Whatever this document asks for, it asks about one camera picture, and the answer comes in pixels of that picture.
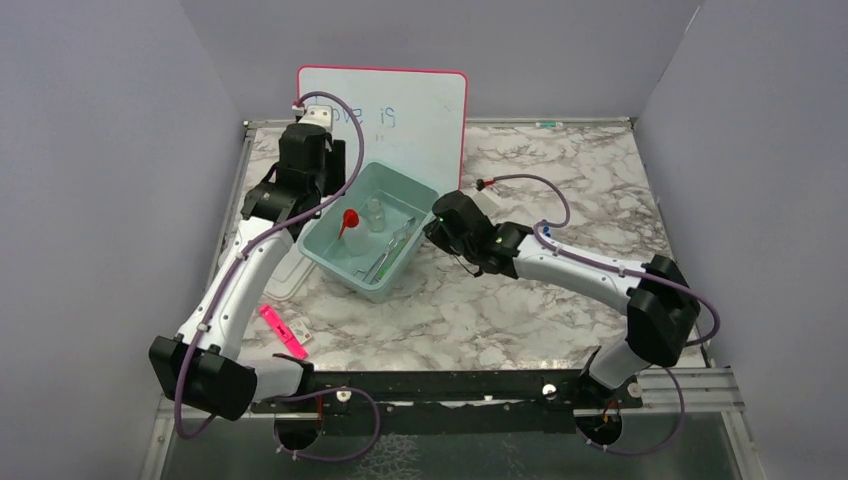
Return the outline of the red cap wash bottle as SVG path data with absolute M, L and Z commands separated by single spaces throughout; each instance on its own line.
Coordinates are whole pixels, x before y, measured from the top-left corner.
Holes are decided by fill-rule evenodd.
M 353 256 L 363 255 L 370 249 L 369 229 L 356 210 L 344 211 L 338 239 Z

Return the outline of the teal plastic bin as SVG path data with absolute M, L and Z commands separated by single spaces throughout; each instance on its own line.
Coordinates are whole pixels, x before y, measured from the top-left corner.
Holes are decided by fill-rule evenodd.
M 330 278 L 384 301 L 423 242 L 438 192 L 372 162 L 300 235 L 298 249 Z

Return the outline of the white bin lid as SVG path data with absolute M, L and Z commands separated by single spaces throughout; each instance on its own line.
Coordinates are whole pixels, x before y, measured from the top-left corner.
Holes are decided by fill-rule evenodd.
M 294 244 L 269 277 L 264 295 L 279 301 L 290 299 L 313 268 L 314 263 Z

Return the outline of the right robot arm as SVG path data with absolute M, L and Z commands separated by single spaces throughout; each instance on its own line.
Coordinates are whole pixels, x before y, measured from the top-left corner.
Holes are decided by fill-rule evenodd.
M 612 308 L 627 320 L 625 336 L 599 347 L 577 380 L 579 398 L 600 407 L 630 377 L 675 366 L 686 347 L 698 301 L 676 263 L 656 255 L 647 263 L 619 261 L 566 247 L 514 222 L 492 223 L 466 194 L 454 191 L 432 207 L 424 231 L 442 251 L 503 275 L 562 287 Z

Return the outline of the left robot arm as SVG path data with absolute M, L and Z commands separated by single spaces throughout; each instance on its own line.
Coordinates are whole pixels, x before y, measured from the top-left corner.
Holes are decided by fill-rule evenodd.
M 202 300 L 176 334 L 156 337 L 149 348 L 177 422 L 185 406 L 234 421 L 269 397 L 294 411 L 313 401 L 310 363 L 287 354 L 238 360 L 272 273 L 306 223 L 344 190 L 345 143 L 331 127 L 292 123 L 278 146 L 278 161 L 245 197 L 230 250 Z

